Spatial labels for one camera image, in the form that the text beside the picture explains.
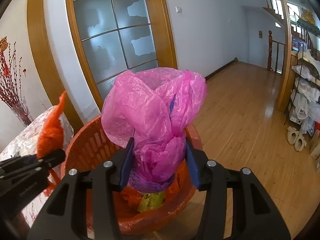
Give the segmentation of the white tissue paper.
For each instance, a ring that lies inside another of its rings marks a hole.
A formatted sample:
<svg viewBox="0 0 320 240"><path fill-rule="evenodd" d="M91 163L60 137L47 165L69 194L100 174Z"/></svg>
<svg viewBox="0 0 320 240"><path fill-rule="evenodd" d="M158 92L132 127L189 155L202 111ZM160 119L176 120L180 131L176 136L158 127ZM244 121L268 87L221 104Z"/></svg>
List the white tissue paper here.
<svg viewBox="0 0 320 240"><path fill-rule="evenodd" d="M19 139L13 148L11 157L24 157L37 154L37 141L39 136L35 135L27 140Z"/></svg>

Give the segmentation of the knotted orange plastic bag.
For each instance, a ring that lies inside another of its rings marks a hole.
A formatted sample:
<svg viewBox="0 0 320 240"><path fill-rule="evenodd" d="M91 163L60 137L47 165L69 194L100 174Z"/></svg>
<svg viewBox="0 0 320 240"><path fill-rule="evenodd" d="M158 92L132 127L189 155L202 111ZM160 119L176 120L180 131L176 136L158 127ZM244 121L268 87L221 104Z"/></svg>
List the knotted orange plastic bag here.
<svg viewBox="0 0 320 240"><path fill-rule="evenodd" d="M64 91L59 97L59 103L47 116L42 131L37 141L37 160L43 159L48 154L63 147L63 132L60 115L65 107L67 92Z"/></svg>

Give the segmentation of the green plastic bag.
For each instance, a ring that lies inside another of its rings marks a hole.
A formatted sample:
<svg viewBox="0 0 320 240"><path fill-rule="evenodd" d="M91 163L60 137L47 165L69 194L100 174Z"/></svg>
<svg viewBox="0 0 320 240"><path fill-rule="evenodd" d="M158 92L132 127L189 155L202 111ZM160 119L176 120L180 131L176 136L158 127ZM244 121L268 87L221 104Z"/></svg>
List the green plastic bag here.
<svg viewBox="0 0 320 240"><path fill-rule="evenodd" d="M165 203L165 191L157 193L145 193L137 211L142 213L155 210Z"/></svg>

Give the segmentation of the pink plastic bag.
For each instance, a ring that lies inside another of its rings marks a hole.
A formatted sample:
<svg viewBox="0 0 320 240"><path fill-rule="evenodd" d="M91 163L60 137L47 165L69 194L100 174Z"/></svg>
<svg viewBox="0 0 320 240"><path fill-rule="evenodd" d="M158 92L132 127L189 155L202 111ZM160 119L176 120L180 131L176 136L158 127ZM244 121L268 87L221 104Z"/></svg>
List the pink plastic bag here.
<svg viewBox="0 0 320 240"><path fill-rule="evenodd" d="M126 147L135 140L129 185L144 193L164 191L185 156L185 128L207 95L205 78L189 70L159 67L118 75L101 111L108 139Z"/></svg>

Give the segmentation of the floral pink tablecloth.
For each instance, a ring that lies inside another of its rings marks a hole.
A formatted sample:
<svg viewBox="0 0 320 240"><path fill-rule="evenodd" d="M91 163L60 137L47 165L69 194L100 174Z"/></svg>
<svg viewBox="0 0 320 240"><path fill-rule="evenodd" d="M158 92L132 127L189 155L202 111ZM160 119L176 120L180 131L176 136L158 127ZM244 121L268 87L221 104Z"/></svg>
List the floral pink tablecloth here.
<svg viewBox="0 0 320 240"><path fill-rule="evenodd" d="M40 114L28 127L26 127L15 139L13 139L1 152L1 161L18 155L25 156L36 154L36 144L39 134L42 131L46 118L52 112L52 110L53 107L50 107L48 110ZM65 114L61 114L59 120L61 122L61 127L63 128L62 149L66 150L74 136L74 129L67 120ZM32 226L47 199L48 196L44 192L41 192L22 210L23 219L29 226Z"/></svg>

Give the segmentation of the glass vase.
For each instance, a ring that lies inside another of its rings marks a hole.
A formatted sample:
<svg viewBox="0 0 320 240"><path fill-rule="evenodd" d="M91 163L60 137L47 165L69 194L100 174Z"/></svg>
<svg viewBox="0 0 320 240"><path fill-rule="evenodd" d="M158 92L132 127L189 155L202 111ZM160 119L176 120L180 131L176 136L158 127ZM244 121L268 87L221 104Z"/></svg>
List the glass vase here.
<svg viewBox="0 0 320 240"><path fill-rule="evenodd" d="M28 127L33 122L33 118L29 113L25 97L21 98L20 101L15 103L12 106L11 110L16 115L18 120L20 120L24 127Z"/></svg>

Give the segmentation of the orange lined laundry basket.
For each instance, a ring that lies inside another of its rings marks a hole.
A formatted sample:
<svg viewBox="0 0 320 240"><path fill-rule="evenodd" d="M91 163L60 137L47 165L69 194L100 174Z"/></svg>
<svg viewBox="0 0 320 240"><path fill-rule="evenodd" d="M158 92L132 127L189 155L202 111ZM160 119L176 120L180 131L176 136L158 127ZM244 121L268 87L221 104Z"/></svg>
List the orange lined laundry basket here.
<svg viewBox="0 0 320 240"><path fill-rule="evenodd" d="M71 140L66 150L66 160L61 165L61 175L75 168L79 172L96 168L121 148L105 135L99 116L85 124ZM195 187L185 161L175 172L172 184L160 193L139 193L127 186L114 192L113 200L120 231L138 235L157 231L175 218L188 204Z"/></svg>

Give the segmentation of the white slippers pair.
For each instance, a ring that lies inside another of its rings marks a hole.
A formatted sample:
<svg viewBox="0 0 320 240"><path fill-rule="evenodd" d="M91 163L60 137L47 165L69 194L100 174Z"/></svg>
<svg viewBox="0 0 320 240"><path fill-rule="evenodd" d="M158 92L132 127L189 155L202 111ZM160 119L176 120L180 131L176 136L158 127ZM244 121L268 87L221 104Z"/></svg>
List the white slippers pair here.
<svg viewBox="0 0 320 240"><path fill-rule="evenodd" d="M287 128L287 141L293 145L297 152L301 152L307 145L305 138L296 128L289 126Z"/></svg>

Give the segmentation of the red berry branches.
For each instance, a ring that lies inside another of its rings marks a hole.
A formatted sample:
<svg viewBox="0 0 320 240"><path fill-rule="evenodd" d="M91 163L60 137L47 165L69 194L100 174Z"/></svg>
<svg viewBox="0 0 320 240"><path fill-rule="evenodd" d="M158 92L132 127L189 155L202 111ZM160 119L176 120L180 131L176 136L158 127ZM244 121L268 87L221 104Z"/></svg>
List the red berry branches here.
<svg viewBox="0 0 320 240"><path fill-rule="evenodd" d="M9 76L3 75L1 64L1 100L9 107L17 103L23 98L22 96L22 67L20 57L16 57L16 42L13 46L8 42L8 48L4 51L5 60L9 68Z"/></svg>

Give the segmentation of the metal storage rack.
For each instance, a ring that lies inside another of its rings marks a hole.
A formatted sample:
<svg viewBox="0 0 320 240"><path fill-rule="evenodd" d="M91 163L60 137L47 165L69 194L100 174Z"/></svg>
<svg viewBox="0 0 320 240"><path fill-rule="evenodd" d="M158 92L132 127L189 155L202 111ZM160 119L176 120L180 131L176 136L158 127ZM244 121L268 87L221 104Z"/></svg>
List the metal storage rack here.
<svg viewBox="0 0 320 240"><path fill-rule="evenodd" d="M319 123L319 61L312 57L310 49L301 45L291 70L294 81L287 117L300 126L300 133L313 136Z"/></svg>

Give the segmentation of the red hanging ornament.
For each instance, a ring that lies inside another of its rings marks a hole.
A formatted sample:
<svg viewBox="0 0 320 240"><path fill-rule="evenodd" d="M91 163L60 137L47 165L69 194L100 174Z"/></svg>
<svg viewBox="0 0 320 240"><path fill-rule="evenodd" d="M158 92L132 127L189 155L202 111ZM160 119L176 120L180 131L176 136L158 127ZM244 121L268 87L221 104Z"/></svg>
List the red hanging ornament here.
<svg viewBox="0 0 320 240"><path fill-rule="evenodd" d="M3 68L2 72L3 72L3 75L7 77L9 76L9 68L4 56L4 51L8 48L8 42L7 42L6 36L1 39L0 48L1 48L1 64Z"/></svg>

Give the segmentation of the wooden stair railing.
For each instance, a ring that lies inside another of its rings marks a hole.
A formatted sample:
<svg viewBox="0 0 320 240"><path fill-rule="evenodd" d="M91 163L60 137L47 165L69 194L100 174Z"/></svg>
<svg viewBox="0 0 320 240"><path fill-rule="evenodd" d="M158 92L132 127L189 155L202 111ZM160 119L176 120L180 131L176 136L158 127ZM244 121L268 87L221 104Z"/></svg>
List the wooden stair railing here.
<svg viewBox="0 0 320 240"><path fill-rule="evenodd" d="M283 62L282 66L279 63L280 48L283 48ZM283 73L284 68L284 52L285 44L273 39L272 31L268 31L268 57L267 57L267 70L273 71L277 74Z"/></svg>

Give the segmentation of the frosted glass door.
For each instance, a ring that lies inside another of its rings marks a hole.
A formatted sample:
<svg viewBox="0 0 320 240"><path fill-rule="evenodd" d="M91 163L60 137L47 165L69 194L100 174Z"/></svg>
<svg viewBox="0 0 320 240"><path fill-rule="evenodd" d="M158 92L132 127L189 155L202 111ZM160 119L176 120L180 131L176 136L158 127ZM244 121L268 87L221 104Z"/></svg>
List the frosted glass door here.
<svg viewBox="0 0 320 240"><path fill-rule="evenodd" d="M101 98L116 77L158 67L145 0L73 0L80 40Z"/></svg>

